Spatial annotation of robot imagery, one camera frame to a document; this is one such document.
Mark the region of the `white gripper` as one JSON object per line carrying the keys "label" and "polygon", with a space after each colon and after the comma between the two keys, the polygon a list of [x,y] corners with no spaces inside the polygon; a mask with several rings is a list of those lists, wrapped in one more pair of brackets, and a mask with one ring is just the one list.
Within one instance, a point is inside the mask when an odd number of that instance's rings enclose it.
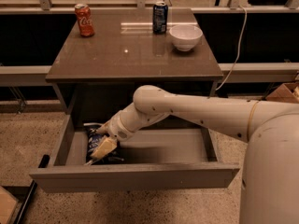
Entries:
{"label": "white gripper", "polygon": [[[133,136],[133,133],[122,124],[121,112],[116,113],[107,123],[101,125],[96,132],[99,134],[108,133],[120,142],[128,140]],[[95,160],[101,160],[112,152],[117,147],[117,140],[114,138],[105,136],[99,146],[93,151],[91,157]]]}

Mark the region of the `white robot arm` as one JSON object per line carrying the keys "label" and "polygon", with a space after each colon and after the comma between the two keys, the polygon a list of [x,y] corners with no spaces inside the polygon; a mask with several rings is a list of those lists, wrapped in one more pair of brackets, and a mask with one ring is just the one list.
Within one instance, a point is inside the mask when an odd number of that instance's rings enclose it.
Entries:
{"label": "white robot arm", "polygon": [[181,95],[146,85],[97,131],[124,141],[170,115],[248,144],[239,224],[299,224],[299,104]]}

